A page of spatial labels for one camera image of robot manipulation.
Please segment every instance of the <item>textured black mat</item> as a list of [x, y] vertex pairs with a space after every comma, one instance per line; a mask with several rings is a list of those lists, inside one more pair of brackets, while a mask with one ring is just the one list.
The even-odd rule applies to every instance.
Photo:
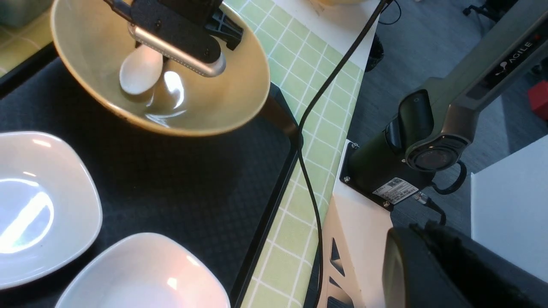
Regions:
[[[256, 117], [209, 138], [151, 133], [102, 107], [57, 59], [0, 100], [0, 132], [15, 130], [51, 133], [70, 144], [95, 181], [104, 219], [80, 258], [1, 291], [0, 307], [53, 307], [95, 256], [139, 232], [166, 235], [193, 252], [234, 305], [242, 271], [254, 267], [248, 250], [253, 255], [260, 249], [252, 245], [254, 237], [270, 227], [260, 220], [277, 208], [269, 198], [290, 153], [289, 139], [270, 122]], [[268, 207], [274, 208], [265, 213]]]

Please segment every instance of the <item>white square bowl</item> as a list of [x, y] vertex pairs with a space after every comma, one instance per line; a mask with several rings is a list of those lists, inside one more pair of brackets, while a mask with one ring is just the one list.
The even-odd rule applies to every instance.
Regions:
[[85, 252], [99, 234], [99, 195], [61, 139], [0, 134], [0, 289], [43, 277]]
[[56, 308], [230, 308], [209, 269], [172, 239], [126, 237], [86, 266]]

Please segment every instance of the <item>barcode sticker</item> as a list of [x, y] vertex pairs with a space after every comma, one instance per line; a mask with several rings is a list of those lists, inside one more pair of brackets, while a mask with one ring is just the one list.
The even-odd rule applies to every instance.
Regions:
[[396, 204], [418, 191], [418, 188], [407, 183], [406, 181], [400, 178], [393, 178], [390, 182], [381, 186], [373, 193], [385, 200], [390, 201], [392, 204]]

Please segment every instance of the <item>green grid pattern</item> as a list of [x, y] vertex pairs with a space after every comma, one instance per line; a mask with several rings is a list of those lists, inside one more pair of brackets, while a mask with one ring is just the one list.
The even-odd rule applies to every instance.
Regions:
[[[272, 0], [225, 0], [259, 38], [278, 85], [299, 121], [343, 57]], [[304, 157], [319, 211], [325, 217], [363, 70], [349, 62], [309, 115]], [[243, 308], [302, 307], [318, 245], [312, 202], [295, 168], [272, 224]]]
[[52, 41], [49, 15], [46, 10], [21, 28], [0, 25], [0, 77]]

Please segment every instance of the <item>bowl rim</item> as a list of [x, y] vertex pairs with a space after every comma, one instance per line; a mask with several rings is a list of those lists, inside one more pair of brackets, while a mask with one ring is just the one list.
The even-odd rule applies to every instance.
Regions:
[[216, 129], [200, 129], [200, 130], [189, 130], [189, 129], [183, 129], [183, 128], [176, 128], [176, 127], [165, 127], [158, 123], [154, 123], [153, 121], [148, 121], [138, 115], [133, 114], [132, 112], [129, 112], [127, 110], [124, 110], [120, 108], [119, 106], [114, 105], [113, 103], [109, 102], [106, 98], [104, 98], [101, 94], [97, 93], [93, 88], [91, 88], [86, 82], [84, 82], [83, 78], [78, 74], [78, 72], [74, 69], [74, 67], [71, 65], [69, 60], [67, 59], [65, 53], [63, 52], [63, 49], [59, 46], [59, 38], [57, 37], [57, 30], [55, 27], [55, 16], [57, 12], [57, 7], [59, 5], [60, 0], [54, 0], [52, 4], [52, 10], [50, 14], [50, 28], [53, 38], [53, 45], [55, 46], [55, 49], [57, 50], [57, 53], [59, 54], [59, 57], [61, 58], [61, 61], [65, 65], [65, 67], [68, 69], [70, 74], [78, 81], [78, 83], [88, 92], [89, 95], [91, 95], [96, 101], [98, 101], [101, 105], [103, 105], [108, 110], [112, 111], [116, 116], [122, 118], [123, 120], [128, 121], [131, 124], [134, 124], [136, 126], [139, 126], [141, 128], [144, 128], [146, 130], [160, 133], [164, 135], [172, 135], [172, 136], [215, 136], [220, 135], [223, 133], [228, 133], [233, 130], [236, 130], [251, 120], [255, 118], [259, 112], [262, 110], [262, 108], [265, 105], [265, 102], [268, 98], [269, 92], [270, 92], [270, 83], [271, 83], [271, 77], [270, 77], [270, 65], [268, 62], [268, 57], [266, 56], [265, 50], [262, 47], [262, 44], [259, 41], [259, 38], [255, 35], [253, 30], [249, 27], [249, 25], [243, 20], [243, 18], [229, 5], [222, 2], [221, 8], [229, 10], [232, 14], [235, 14], [238, 16], [238, 18], [245, 24], [248, 32], [251, 31], [251, 34], [255, 37], [256, 41], [259, 42], [259, 48], [261, 50], [261, 58], [264, 60], [266, 64], [266, 73], [267, 73], [267, 79], [268, 79], [268, 87], [266, 88], [264, 97], [262, 99], [262, 103], [257, 106], [257, 108], [249, 114], [249, 116], [242, 118], [239, 122], [235, 122], [231, 126], [225, 126], [222, 128], [216, 128]]
[[57, 136], [54, 136], [54, 135], [51, 135], [51, 134], [48, 134], [48, 133], [44, 133], [44, 132], [37, 132], [37, 131], [30, 131], [30, 130], [24, 130], [24, 131], [20, 131], [20, 132], [0, 133], [0, 139], [4, 136], [10, 136], [10, 135], [16, 135], [16, 136], [17, 135], [34, 135], [34, 136], [39, 135], [39, 136], [42, 136], [42, 137], [53, 139], [56, 142], [59, 142], [60, 144], [63, 144], [64, 146], [66, 146], [67, 151], [70, 154], [74, 155], [74, 157], [76, 157], [77, 160], [80, 162], [80, 166], [82, 166], [82, 169], [84, 171], [85, 176], [87, 176], [87, 178], [89, 179], [89, 182], [91, 184], [91, 188], [93, 189], [93, 193], [95, 195], [95, 199], [97, 200], [98, 223], [97, 223], [97, 226], [95, 227], [95, 232], [89, 238], [88, 242], [85, 243], [84, 245], [82, 245], [81, 248], [78, 251], [76, 251], [75, 253], [72, 254], [72, 256], [70, 256], [69, 258], [66, 258], [65, 260], [63, 260], [60, 263], [57, 263], [57, 265], [49, 267], [46, 270], [43, 270], [43, 271], [41, 271], [39, 273], [36, 273], [32, 276], [28, 276], [26, 278], [22, 278], [22, 279], [15, 280], [15, 281], [12, 281], [12, 282], [0, 283], [0, 290], [17, 287], [17, 286], [32, 282], [34, 280], [37, 280], [39, 278], [42, 278], [46, 275], [49, 275], [49, 274], [55, 272], [56, 270], [62, 268], [63, 266], [65, 266], [68, 263], [75, 260], [77, 257], [81, 256], [86, 250], [89, 249], [89, 247], [91, 247], [91, 245], [97, 239], [97, 237], [99, 235], [99, 232], [101, 231], [102, 221], [103, 221], [101, 199], [99, 198], [99, 193], [97, 192], [97, 188], [95, 187], [95, 182], [93, 181], [92, 176], [89, 174], [88, 168], [86, 168], [85, 164], [82, 162], [82, 159], [80, 158], [80, 156], [76, 153], [76, 151], [68, 143], [66, 143], [63, 139], [58, 138]]
[[179, 250], [181, 253], [183, 254], [186, 254], [187, 256], [190, 256], [194, 259], [194, 261], [196, 261], [197, 263], [199, 263], [201, 265], [201, 268], [209, 273], [214, 279], [215, 279], [215, 282], [216, 284], [218, 285], [218, 287], [224, 291], [224, 294], [225, 294], [225, 301], [227, 303], [227, 308], [230, 308], [231, 304], [230, 304], [230, 299], [229, 299], [229, 296], [225, 290], [225, 288], [223, 287], [223, 285], [221, 284], [221, 282], [219, 281], [219, 279], [211, 272], [211, 270], [205, 266], [205, 264], [200, 261], [196, 256], [194, 256], [193, 253], [191, 253], [188, 249], [186, 249], [185, 247], [183, 247], [181, 244], [179, 244], [178, 242], [174, 241], [173, 239], [165, 236], [165, 235], [162, 235], [162, 234], [159, 234], [159, 233], [154, 233], [154, 232], [141, 232], [141, 233], [135, 233], [133, 235], [130, 235], [130, 236], [127, 236], [121, 240], [119, 240], [118, 242], [114, 243], [113, 245], [111, 245], [110, 247], [108, 247], [107, 249], [105, 249], [103, 252], [101, 252], [98, 256], [96, 256], [90, 263], [88, 263], [88, 265], [86, 265], [79, 273], [78, 275], [76, 275], [76, 277], [71, 281], [71, 283], [66, 287], [66, 289], [63, 291], [63, 293], [61, 294], [61, 296], [59, 297], [59, 300], [57, 301], [57, 303], [55, 304], [55, 308], [62, 308], [64, 306], [61, 306], [61, 305], [64, 305], [63, 301], [68, 297], [68, 295], [73, 291], [74, 287], [76, 284], [80, 283], [81, 281], [84, 280], [85, 276], [91, 272], [91, 270], [93, 270], [93, 268], [99, 264], [100, 262], [102, 262], [107, 256], [111, 255], [114, 251], [117, 251], [119, 250], [120, 248], [128, 245], [128, 244], [131, 244], [132, 242], [135, 242], [135, 241], [139, 241], [141, 239], [146, 239], [146, 238], [153, 238], [157, 241], [165, 241], [165, 244], [166, 245], [170, 245], [170, 246], [174, 246], [177, 250]]

